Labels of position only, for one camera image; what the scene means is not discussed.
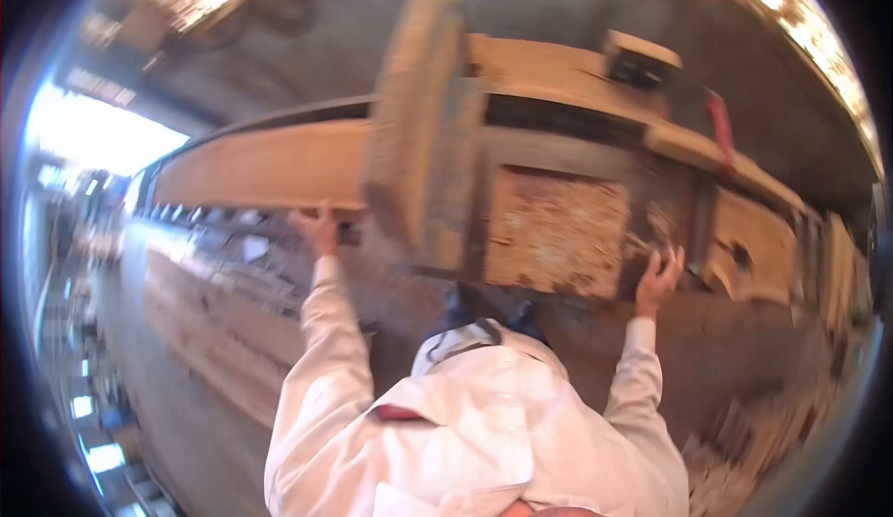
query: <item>wooden beam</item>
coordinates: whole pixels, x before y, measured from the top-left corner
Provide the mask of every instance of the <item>wooden beam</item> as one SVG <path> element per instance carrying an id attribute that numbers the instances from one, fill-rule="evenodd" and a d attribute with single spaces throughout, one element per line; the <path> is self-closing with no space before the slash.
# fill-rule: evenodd
<path id="1" fill-rule="evenodd" d="M 645 134 L 645 147 L 657 154 L 686 165 L 715 172 L 723 163 L 719 146 L 709 138 L 669 122 L 651 125 Z M 765 199 L 782 212 L 789 208 L 809 212 L 803 199 L 790 188 L 770 176 L 752 160 L 741 153 L 734 153 L 731 163 L 732 181 L 741 188 Z"/>
<path id="2" fill-rule="evenodd" d="M 365 120 L 319 121 L 227 135 L 162 168 L 153 205 L 314 207 L 360 211 Z"/>
<path id="3" fill-rule="evenodd" d="M 462 270 L 485 97 L 469 77 L 462 0 L 407 0 L 372 110 L 363 190 L 411 264 Z"/>

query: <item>lumber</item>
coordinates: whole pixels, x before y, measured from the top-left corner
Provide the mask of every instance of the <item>lumber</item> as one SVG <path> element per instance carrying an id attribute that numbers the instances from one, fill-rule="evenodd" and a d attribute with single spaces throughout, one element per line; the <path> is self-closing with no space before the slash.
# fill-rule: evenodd
<path id="1" fill-rule="evenodd" d="M 318 121 L 213 139 L 158 174 L 153 205 L 361 211 L 365 120 Z"/>
<path id="2" fill-rule="evenodd" d="M 373 105 L 363 193 L 412 265 L 459 272 L 485 98 L 469 77 L 462 0 L 407 0 Z"/>
<path id="3" fill-rule="evenodd" d="M 713 239 L 701 277 L 736 301 L 772 300 L 787 305 L 797 239 L 787 222 L 748 199 L 718 190 Z"/>
<path id="4" fill-rule="evenodd" d="M 494 183 L 484 281 L 613 298 L 630 221 L 627 188 L 503 167 Z"/>

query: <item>wood shavings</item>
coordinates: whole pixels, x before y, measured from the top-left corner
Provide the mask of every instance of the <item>wood shavings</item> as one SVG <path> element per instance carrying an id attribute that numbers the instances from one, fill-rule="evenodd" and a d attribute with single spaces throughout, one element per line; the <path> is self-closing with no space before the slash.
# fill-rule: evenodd
<path id="1" fill-rule="evenodd" d="M 675 224 L 673 224 L 673 220 L 666 215 L 664 209 L 656 202 L 649 201 L 647 216 L 648 224 L 654 228 L 658 241 L 663 245 L 670 244 Z"/>
<path id="2" fill-rule="evenodd" d="M 632 259 L 638 255 L 651 255 L 653 245 L 645 242 L 634 232 L 627 232 L 623 241 L 623 259 Z"/>

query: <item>plywood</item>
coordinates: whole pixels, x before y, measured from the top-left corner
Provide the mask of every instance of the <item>plywood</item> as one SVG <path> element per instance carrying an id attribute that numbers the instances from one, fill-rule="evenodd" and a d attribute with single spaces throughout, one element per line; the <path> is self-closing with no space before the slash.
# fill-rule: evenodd
<path id="1" fill-rule="evenodd" d="M 153 204 L 301 208 L 329 199 L 362 210 L 364 120 L 237 133 L 179 154 L 155 181 Z"/>
<path id="2" fill-rule="evenodd" d="M 715 172 L 723 163 L 719 146 L 709 138 L 669 122 L 651 125 L 645 134 L 645 146 L 657 154 L 662 154 L 686 165 Z M 732 181 L 775 205 L 779 210 L 790 207 L 799 212 L 807 212 L 803 199 L 790 188 L 777 181 L 741 153 L 734 153 L 732 160 Z"/>
<path id="3" fill-rule="evenodd" d="M 606 57 L 602 54 L 481 34 L 469 35 L 469 50 L 490 93 L 580 106 L 643 124 L 667 117 L 663 96 L 604 77 Z"/>
<path id="4" fill-rule="evenodd" d="M 507 167 L 496 176 L 485 281 L 612 298 L 630 220 L 626 188 Z"/>
<path id="5" fill-rule="evenodd" d="M 733 300 L 790 302 L 797 239 L 787 223 L 753 201 L 720 189 L 713 239 L 701 276 Z"/>

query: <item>sleeve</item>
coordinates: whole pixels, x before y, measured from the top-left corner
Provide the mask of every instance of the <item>sleeve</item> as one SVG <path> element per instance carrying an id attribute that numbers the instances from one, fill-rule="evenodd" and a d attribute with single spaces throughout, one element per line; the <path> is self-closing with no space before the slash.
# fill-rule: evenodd
<path id="1" fill-rule="evenodd" d="M 608 393 L 605 420 L 630 440 L 653 465 L 665 485 L 661 514 L 688 515 L 688 473 L 666 422 L 657 412 L 664 388 L 660 361 L 654 352 L 654 320 L 637 317 L 626 328 L 623 354 Z"/>
<path id="2" fill-rule="evenodd" d="M 337 257 L 317 260 L 301 309 L 301 329 L 307 350 L 282 384 L 263 473 L 263 495 L 271 511 L 289 484 L 309 478 L 302 473 L 322 447 L 373 403 L 369 351 Z"/>

